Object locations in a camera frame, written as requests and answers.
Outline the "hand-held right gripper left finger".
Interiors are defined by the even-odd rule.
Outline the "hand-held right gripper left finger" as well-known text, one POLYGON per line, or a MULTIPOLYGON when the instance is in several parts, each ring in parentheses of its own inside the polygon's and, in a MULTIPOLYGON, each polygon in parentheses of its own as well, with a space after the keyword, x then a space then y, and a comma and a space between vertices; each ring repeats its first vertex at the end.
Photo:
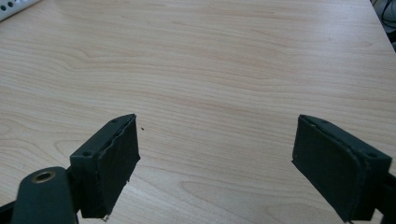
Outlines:
POLYGON ((110 215, 130 180, 140 160, 135 119, 135 114, 112 119, 70 156, 83 218, 110 215))

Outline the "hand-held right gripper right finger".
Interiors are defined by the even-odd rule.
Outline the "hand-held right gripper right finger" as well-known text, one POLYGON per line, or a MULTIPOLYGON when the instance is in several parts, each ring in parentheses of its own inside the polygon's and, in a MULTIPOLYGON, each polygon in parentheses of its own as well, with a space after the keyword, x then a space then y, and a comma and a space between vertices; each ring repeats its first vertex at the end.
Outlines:
POLYGON ((298 118, 292 163, 345 222, 392 221, 392 157, 327 120, 298 118))

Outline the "white perforated tray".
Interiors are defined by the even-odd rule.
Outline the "white perforated tray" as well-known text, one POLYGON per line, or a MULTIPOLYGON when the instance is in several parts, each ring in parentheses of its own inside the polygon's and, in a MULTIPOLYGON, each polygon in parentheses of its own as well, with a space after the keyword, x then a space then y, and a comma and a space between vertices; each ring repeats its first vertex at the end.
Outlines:
POLYGON ((0 21, 25 10, 41 0, 0 0, 0 21))

